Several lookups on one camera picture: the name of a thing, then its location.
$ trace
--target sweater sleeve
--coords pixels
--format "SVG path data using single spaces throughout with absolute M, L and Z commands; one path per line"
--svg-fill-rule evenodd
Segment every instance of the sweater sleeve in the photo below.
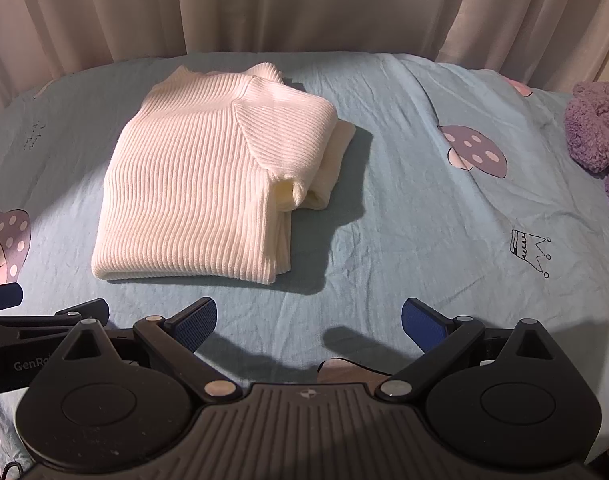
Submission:
M 322 97 L 253 77 L 233 110 L 251 154 L 269 173 L 278 209 L 295 209 L 318 171 L 336 109 Z

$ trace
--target purple fur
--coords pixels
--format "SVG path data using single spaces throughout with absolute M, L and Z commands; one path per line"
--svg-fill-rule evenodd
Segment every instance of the purple fur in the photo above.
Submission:
M 594 173 L 609 168 L 609 82 L 582 82 L 573 87 L 565 110 L 571 158 Z M 605 179 L 609 198 L 609 174 Z

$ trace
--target curtain fold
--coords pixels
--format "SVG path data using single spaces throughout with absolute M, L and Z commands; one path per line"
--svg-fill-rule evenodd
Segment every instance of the curtain fold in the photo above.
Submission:
M 0 0 L 0 109 L 92 66 L 217 50 L 407 52 L 568 90 L 609 77 L 609 0 Z

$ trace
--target bed sheet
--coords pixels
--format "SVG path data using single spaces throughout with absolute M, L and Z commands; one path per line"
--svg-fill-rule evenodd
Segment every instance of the bed sheet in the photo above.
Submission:
M 104 173 L 149 89 L 180 64 L 240 71 L 266 60 L 357 126 L 328 208 L 293 214 L 291 272 L 272 286 L 95 279 Z M 396 371 L 420 354 L 400 325 L 410 296 L 492 326 L 534 317 L 598 395 L 594 456 L 609 445 L 609 202 L 602 180 L 568 156 L 567 99 L 387 54 L 191 54 L 63 77 L 0 117 L 0 211 L 26 210 L 31 228 L 25 299 L 10 314 L 102 297 L 111 322 L 127 327 L 211 296 L 218 325 L 198 353 L 245 384 L 313 382 L 332 356 Z M 460 142 L 462 155 L 465 141 L 470 165 L 450 152 Z M 12 422 L 21 394 L 0 396 L 2 463 L 27 461 Z

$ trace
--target white ribbed sweater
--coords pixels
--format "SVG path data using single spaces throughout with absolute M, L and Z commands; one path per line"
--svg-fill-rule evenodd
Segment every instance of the white ribbed sweater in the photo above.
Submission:
M 274 282 L 290 268 L 290 211 L 326 206 L 353 132 L 271 64 L 207 75 L 179 67 L 118 140 L 92 272 Z

